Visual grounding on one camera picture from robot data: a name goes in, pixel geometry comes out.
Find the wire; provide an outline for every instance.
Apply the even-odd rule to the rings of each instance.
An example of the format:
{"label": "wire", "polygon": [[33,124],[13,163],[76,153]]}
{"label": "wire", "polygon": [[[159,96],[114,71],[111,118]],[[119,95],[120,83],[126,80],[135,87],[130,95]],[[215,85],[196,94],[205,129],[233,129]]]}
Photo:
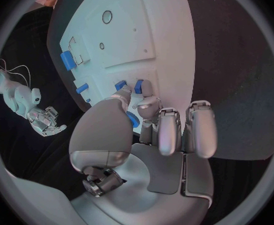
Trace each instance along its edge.
{"label": "wire", "polygon": [[28,75],[29,75],[29,86],[28,86],[28,87],[29,87],[29,88],[31,87],[31,74],[30,74],[29,68],[28,68],[27,66],[25,66],[25,65],[20,65],[20,66],[17,66],[17,67],[15,67],[15,68],[13,68],[13,69],[7,70],[7,62],[6,62],[3,58],[0,58],[0,60],[2,60],[2,61],[4,62],[4,65],[5,65],[5,68],[3,68],[2,66],[0,66],[0,68],[2,68],[3,70],[7,71],[7,72],[10,73],[10,74],[16,74],[16,75],[22,76],[22,77],[24,78],[24,80],[25,80],[27,86],[28,86],[28,82],[27,82],[26,78],[25,78],[22,74],[17,73],[17,72],[11,72],[11,71],[13,71],[13,70],[15,70],[15,69],[17,69],[17,68],[19,68],[19,67],[25,67],[25,68],[27,69]]}

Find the white robotic arm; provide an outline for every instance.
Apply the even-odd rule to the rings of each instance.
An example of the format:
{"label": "white robotic arm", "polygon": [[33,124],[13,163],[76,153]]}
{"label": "white robotic arm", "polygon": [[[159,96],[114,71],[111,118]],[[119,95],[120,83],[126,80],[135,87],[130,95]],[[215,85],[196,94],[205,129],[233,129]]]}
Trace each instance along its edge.
{"label": "white robotic arm", "polygon": [[66,125],[57,127],[57,111],[53,107],[42,110],[37,107],[41,101],[38,88],[30,89],[28,86],[10,80],[8,73],[0,69],[0,94],[8,107],[18,115],[28,119],[33,129],[46,137],[60,133]]}

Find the curved white surface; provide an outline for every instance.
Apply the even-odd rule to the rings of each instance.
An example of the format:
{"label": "curved white surface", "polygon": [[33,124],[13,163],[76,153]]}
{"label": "curved white surface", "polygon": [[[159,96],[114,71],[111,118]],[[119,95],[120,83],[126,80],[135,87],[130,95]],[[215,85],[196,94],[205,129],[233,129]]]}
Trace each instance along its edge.
{"label": "curved white surface", "polygon": [[[104,11],[113,15],[108,24],[102,21]],[[60,46],[75,57],[74,83],[76,87],[89,85],[81,96],[91,99],[92,106],[113,94],[119,81],[125,80],[133,88],[138,80],[148,79],[163,106],[180,112],[183,131],[195,71],[194,30],[187,0],[84,0]],[[128,109],[140,121],[132,105],[141,100],[141,94],[133,93]],[[134,131],[140,133],[141,125]]]}

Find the circular hole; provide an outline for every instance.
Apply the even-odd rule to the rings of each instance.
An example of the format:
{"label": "circular hole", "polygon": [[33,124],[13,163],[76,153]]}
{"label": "circular hole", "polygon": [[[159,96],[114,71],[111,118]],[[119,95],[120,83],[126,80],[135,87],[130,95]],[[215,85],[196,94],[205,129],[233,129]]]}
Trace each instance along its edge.
{"label": "circular hole", "polygon": [[105,24],[109,24],[113,18],[112,12],[111,11],[105,11],[102,14],[102,21]]}

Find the blue connector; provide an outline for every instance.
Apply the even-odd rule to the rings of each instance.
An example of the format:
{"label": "blue connector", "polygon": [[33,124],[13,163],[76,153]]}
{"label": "blue connector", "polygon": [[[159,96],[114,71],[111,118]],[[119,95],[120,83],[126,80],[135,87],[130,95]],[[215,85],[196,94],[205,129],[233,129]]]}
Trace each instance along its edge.
{"label": "blue connector", "polygon": [[136,83],[136,85],[135,85],[135,93],[136,94],[142,94],[142,88],[141,88],[142,82],[143,82],[143,80],[138,80],[138,82]]}
{"label": "blue connector", "polygon": [[65,65],[67,71],[70,71],[71,69],[76,67],[76,64],[73,60],[73,57],[72,57],[70,51],[65,51],[65,52],[61,53],[61,58],[64,62],[64,65]]}
{"label": "blue connector", "polygon": [[83,84],[82,86],[80,86],[78,89],[76,89],[76,92],[78,94],[81,94],[84,90],[88,89],[89,85],[87,83]]}
{"label": "blue connector", "polygon": [[131,122],[132,122],[132,125],[133,125],[133,128],[137,128],[137,127],[139,127],[139,125],[140,125],[140,120],[139,120],[139,118],[136,116],[136,115],[134,115],[132,112],[130,112],[130,111],[127,111],[126,112],[126,115],[129,117],[129,119],[131,120]]}
{"label": "blue connector", "polygon": [[124,85],[127,85],[125,81],[120,81],[117,84],[115,84],[115,88],[117,91],[119,91],[121,88],[123,88]]}

